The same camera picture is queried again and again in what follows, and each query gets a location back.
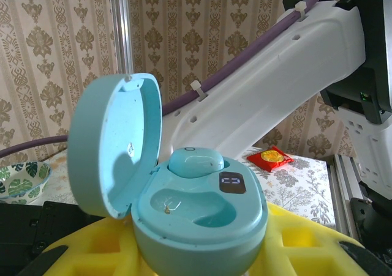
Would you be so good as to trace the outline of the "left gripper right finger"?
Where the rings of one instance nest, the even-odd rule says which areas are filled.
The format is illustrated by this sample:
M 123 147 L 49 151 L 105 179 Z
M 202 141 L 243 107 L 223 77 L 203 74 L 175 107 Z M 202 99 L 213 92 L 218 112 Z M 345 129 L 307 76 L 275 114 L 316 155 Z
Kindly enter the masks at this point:
M 247 275 L 391 275 L 355 239 L 268 203 L 260 252 Z

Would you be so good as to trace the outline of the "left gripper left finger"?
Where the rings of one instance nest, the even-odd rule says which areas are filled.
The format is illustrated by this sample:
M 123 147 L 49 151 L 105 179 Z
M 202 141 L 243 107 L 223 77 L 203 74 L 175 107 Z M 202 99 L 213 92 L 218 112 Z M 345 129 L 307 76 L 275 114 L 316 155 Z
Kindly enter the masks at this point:
M 152 275 L 132 217 L 104 218 L 49 245 L 18 275 Z

